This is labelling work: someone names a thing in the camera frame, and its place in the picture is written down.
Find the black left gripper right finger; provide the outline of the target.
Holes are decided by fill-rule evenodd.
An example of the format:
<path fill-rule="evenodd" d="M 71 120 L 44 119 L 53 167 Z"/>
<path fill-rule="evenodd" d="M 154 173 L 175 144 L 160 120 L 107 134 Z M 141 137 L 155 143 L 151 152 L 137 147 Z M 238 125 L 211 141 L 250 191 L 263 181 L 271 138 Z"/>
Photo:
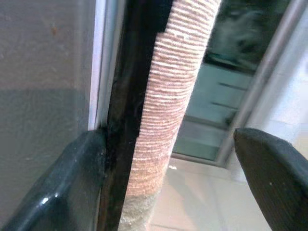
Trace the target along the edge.
<path fill-rule="evenodd" d="M 273 231 L 308 229 L 308 161 L 289 142 L 255 128 L 233 134 L 249 188 Z"/>

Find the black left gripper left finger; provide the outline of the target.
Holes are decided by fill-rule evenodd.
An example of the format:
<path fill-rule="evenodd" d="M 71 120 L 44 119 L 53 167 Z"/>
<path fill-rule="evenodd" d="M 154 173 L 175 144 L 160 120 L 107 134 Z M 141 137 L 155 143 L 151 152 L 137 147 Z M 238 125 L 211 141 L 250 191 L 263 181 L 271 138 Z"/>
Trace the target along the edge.
<path fill-rule="evenodd" d="M 103 130 L 82 133 L 35 182 L 3 231 L 94 231 L 104 178 Z"/>

